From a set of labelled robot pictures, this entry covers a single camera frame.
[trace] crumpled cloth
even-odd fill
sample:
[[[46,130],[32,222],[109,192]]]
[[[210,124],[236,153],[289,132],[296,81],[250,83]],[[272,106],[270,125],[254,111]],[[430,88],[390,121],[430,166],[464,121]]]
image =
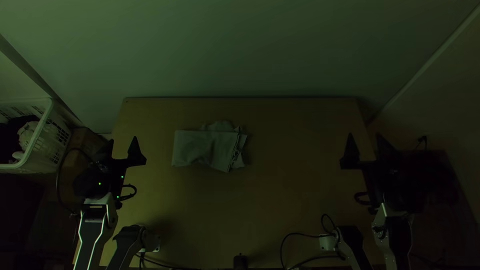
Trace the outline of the crumpled cloth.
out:
[[[242,150],[246,140],[241,128],[234,128],[229,121],[204,124],[198,130],[177,130],[171,165],[200,163],[228,173],[232,168],[245,166]]]

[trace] power cord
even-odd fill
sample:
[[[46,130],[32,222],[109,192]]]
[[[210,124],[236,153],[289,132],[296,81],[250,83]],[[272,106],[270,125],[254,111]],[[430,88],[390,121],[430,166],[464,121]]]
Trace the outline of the power cord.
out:
[[[82,149],[78,148],[78,147],[74,147],[74,148],[70,148],[68,149],[65,154],[63,155],[63,158],[60,160],[60,162],[58,163],[58,170],[56,171],[56,177],[55,177],[55,189],[56,189],[56,198],[58,199],[58,203],[63,207],[65,208],[68,212],[70,212],[70,215],[71,216],[78,216],[78,213],[75,212],[74,210],[70,209],[68,206],[66,206],[64,204],[64,201],[62,200],[62,197],[60,196],[60,174],[62,172],[62,167],[64,165],[64,162],[65,162],[65,159],[67,158],[67,156],[73,152],[73,151],[78,151],[80,152],[83,156],[85,156],[89,162],[93,163],[93,160],[92,158],[90,158],[90,156],[85,153]]]
[[[417,148],[419,148],[419,146],[422,144],[422,143],[425,143],[425,151],[427,151],[427,147],[428,147],[428,139],[427,139],[427,136],[421,136],[419,137],[418,139],[416,139],[418,144],[415,146],[415,148],[413,149],[413,152],[415,152],[417,150]]]
[[[82,149],[78,148],[78,147],[73,147],[73,148],[70,148],[68,149],[65,154],[63,155],[63,158],[60,160],[60,162],[58,163],[58,169],[56,171],[56,176],[55,176],[55,190],[56,190],[56,198],[58,200],[58,203],[63,207],[65,208],[68,212],[70,212],[70,217],[75,217],[76,219],[76,222],[75,222],[75,231],[74,231],[74,235],[73,235],[73,239],[72,239],[72,246],[75,245],[75,240],[77,239],[77,229],[79,227],[79,214],[77,212],[75,212],[73,209],[69,208],[68,206],[66,206],[64,204],[64,201],[62,200],[62,196],[60,195],[60,183],[61,183],[61,178],[60,178],[60,175],[62,173],[62,167],[64,165],[64,162],[65,162],[65,159],[67,158],[67,156],[73,152],[73,151],[78,151],[80,152],[83,156],[85,156],[89,162],[93,163],[93,160],[92,158],[90,158],[90,156],[85,153]]]
[[[328,218],[330,220],[330,223],[331,225],[333,226],[333,229],[332,230],[327,230],[327,228],[325,227],[325,223],[324,223],[324,219],[325,218]],[[285,264],[284,264],[284,256],[283,256],[283,250],[284,250],[284,243],[285,243],[285,240],[287,240],[288,237],[290,236],[303,236],[303,237],[309,237],[309,238],[323,238],[323,237],[330,237],[330,236],[335,236],[334,233],[331,233],[332,231],[336,231],[337,235],[338,235],[338,238],[337,238],[337,241],[336,241],[336,245],[339,244],[340,242],[340,231],[339,229],[337,228],[337,226],[335,225],[334,221],[332,220],[332,218],[327,215],[327,214],[323,214],[321,216],[321,226],[323,228],[323,230],[327,233],[327,232],[330,232],[330,233],[327,233],[327,234],[323,234],[323,235],[310,235],[310,234],[305,234],[305,233],[301,233],[301,232],[291,232],[287,235],[285,235],[285,237],[283,238],[283,240],[281,241],[281,245],[280,245],[280,264],[281,264],[281,268],[284,269],[284,270],[292,270],[292,269],[295,269],[295,268],[298,268],[308,262],[311,262],[311,261],[314,261],[314,260],[318,260],[318,259],[327,259],[327,258],[339,258],[341,260],[345,260],[345,258],[340,254],[340,251],[337,250],[337,255],[325,255],[325,256],[315,256],[315,257],[311,257],[311,258],[308,258],[304,261],[301,261],[299,263],[296,263],[294,266],[290,267],[290,268],[285,268]]]
[[[145,252],[140,252],[140,259],[138,260],[138,269],[142,270],[142,264],[144,264]]]
[[[170,266],[170,265],[166,265],[166,264],[162,264],[162,263],[159,263],[159,262],[156,262],[156,261],[153,261],[151,259],[147,259],[145,258],[145,253],[142,252],[143,255],[138,255],[138,254],[135,254],[135,256],[137,256],[138,258],[140,258],[140,261],[145,261],[145,262],[149,262],[151,264],[154,264],[156,266],[160,266],[160,267],[165,267],[165,268],[169,268],[169,269],[176,269],[176,270],[201,270],[201,269],[197,269],[197,268],[181,268],[181,267],[176,267],[176,266]]]
[[[332,232],[333,230],[327,230],[327,228],[325,227],[325,223],[324,223],[324,218],[328,218],[328,220],[330,220],[330,224],[331,226],[333,227],[333,229],[336,231],[336,235],[337,235],[337,239],[336,239],[336,246],[339,245],[340,243],[340,230],[339,228],[337,228],[337,225],[335,225],[334,221],[332,220],[332,218],[327,215],[327,214],[323,214],[321,215],[321,218],[320,218],[320,222],[321,222],[321,228],[323,229],[324,232]],[[336,255],[337,257],[339,257],[342,261],[345,260],[345,258],[340,254],[340,250],[337,250],[336,251]]]
[[[309,263],[311,261],[315,261],[315,260],[318,260],[318,259],[328,259],[328,258],[338,258],[337,255],[326,255],[326,256],[315,256],[315,257],[311,257],[309,259],[306,259],[302,262],[299,262],[297,264],[295,264],[294,266],[290,267],[288,270],[293,270],[295,268],[299,268],[301,267],[302,265],[306,264],[306,263]]]

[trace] white plastic basket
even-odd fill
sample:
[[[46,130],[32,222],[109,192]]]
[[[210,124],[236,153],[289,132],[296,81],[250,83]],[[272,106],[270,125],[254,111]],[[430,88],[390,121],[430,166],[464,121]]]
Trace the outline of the white plastic basket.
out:
[[[47,174],[56,171],[67,148],[71,131],[55,108],[56,104],[51,98],[0,102],[0,123],[28,115],[35,115],[40,119],[23,158],[15,164],[0,164],[0,173]]]

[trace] tabletop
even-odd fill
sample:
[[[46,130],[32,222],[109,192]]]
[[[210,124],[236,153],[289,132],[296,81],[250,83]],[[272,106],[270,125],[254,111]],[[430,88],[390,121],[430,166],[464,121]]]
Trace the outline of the tabletop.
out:
[[[247,166],[229,173],[202,165],[172,167],[175,131],[218,120],[248,134]],[[162,247],[146,257],[174,266],[232,268],[233,257],[242,253],[250,268],[280,268],[283,237],[325,233],[326,213],[337,225],[356,225],[370,263],[381,264],[370,229],[374,217],[354,200],[366,190],[362,173],[339,166],[349,133],[360,159],[373,160],[353,98],[127,98],[112,134],[113,157],[125,158],[137,136],[147,162],[127,170],[125,184],[138,193],[118,210],[114,235],[124,226],[147,226],[160,235]],[[101,265],[115,249],[115,241],[105,245]],[[287,267],[315,255],[322,255],[317,239],[293,236],[285,242]],[[134,257],[130,266],[138,265]],[[308,265],[348,262],[331,258]]]

